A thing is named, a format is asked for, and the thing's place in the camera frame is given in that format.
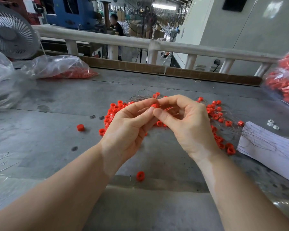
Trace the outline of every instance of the paper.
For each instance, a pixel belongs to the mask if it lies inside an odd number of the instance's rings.
[[[237,150],[289,180],[289,139],[246,122]]]
[[[33,0],[23,0],[23,1],[24,1],[24,4],[25,4],[27,12],[35,14],[36,12],[35,12],[35,9],[34,9]]]

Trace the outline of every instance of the white railing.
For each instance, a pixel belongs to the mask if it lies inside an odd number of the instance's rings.
[[[109,59],[112,60],[118,60],[118,46],[127,46],[148,49],[148,63],[153,65],[156,64],[158,51],[188,54],[185,69],[194,68],[198,55],[225,58],[220,73],[228,73],[235,60],[262,62],[255,73],[255,76],[262,77],[270,66],[277,63],[281,58],[280,56],[273,54],[100,34],[66,29],[52,25],[35,25],[32,27],[35,31],[39,32],[41,37],[65,39],[68,52],[73,55],[78,55],[76,41],[106,44],[108,45]]]

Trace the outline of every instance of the power outlet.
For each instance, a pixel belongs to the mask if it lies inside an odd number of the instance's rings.
[[[219,59],[214,60],[214,65],[220,65],[220,64],[221,64],[221,60],[219,60]]]

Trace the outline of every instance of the black shirt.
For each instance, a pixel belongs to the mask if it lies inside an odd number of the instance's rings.
[[[116,27],[114,25],[110,25],[111,28],[114,28],[116,32],[119,32],[119,36],[124,36],[123,29],[119,23],[116,24]]]

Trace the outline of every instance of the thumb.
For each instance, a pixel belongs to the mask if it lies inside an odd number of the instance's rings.
[[[156,116],[162,123],[166,124],[170,129],[174,128],[178,124],[178,119],[174,118],[170,113],[163,109],[155,109],[153,111],[154,116]]]
[[[150,107],[139,116],[133,118],[132,120],[133,120],[134,126],[140,128],[143,125],[147,124],[154,117],[153,110],[154,110],[154,107]]]

